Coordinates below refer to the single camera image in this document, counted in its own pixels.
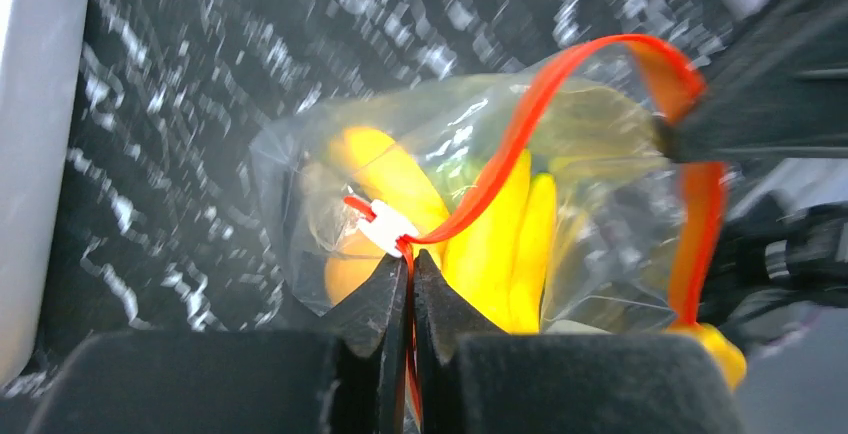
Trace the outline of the small orange toy tangerine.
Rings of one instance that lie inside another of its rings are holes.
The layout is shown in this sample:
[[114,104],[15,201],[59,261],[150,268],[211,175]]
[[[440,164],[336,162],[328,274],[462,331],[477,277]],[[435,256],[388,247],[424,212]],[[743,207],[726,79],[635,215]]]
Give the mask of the small orange toy tangerine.
[[374,272],[385,253],[361,232],[346,236],[326,261],[324,283],[335,306],[361,286]]

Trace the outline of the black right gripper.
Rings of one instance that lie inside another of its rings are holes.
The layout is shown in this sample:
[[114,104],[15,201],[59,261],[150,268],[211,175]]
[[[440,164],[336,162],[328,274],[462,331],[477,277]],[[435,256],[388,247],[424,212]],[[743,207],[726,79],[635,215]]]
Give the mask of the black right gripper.
[[[661,150],[678,162],[847,155],[847,0],[722,0],[740,21]],[[721,230],[698,319],[743,352],[847,306],[847,204],[790,211],[769,192]]]

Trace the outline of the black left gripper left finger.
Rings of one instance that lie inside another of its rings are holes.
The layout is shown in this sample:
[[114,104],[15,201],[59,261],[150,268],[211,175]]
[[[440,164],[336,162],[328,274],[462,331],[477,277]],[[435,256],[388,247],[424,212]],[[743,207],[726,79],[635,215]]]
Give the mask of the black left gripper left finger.
[[323,316],[250,332],[133,331],[83,342],[31,433],[399,433],[406,263],[383,258]]

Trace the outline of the yellow toy banana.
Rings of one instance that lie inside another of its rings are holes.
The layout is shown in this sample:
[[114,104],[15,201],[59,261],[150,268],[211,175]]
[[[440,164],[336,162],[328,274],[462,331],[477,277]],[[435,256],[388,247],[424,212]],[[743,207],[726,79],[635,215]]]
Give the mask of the yellow toy banana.
[[556,183],[532,173],[524,150],[502,189],[467,229],[446,244],[448,285],[512,334],[540,330],[540,303],[556,224]]

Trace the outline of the clear zip bag orange zipper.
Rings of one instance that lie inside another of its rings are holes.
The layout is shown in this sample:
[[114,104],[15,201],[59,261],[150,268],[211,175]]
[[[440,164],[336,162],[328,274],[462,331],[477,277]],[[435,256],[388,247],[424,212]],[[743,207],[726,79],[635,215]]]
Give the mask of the clear zip bag orange zipper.
[[449,211],[433,231],[399,239],[400,258],[383,257],[408,270],[406,390],[422,429],[415,261],[427,252],[442,274],[447,242],[485,211],[526,150],[532,173],[549,173],[556,183],[540,330],[497,327],[509,335],[682,334],[707,351],[732,390],[745,377],[746,360],[697,318],[724,223],[725,168],[678,163],[661,150],[661,128],[677,126],[705,90],[694,63],[670,43],[625,34],[567,48],[517,73],[328,99],[274,121],[249,153],[285,285],[313,315],[336,306],[326,294],[325,263],[342,239],[361,232],[364,216],[354,203],[369,199],[331,161],[329,144],[350,127],[388,134]]

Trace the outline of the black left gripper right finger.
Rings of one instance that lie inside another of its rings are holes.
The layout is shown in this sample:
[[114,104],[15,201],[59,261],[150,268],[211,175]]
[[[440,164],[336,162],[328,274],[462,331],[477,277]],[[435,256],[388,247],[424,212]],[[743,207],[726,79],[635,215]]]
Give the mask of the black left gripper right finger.
[[741,433],[716,362],[670,334],[509,335],[427,252],[413,275],[426,433]]

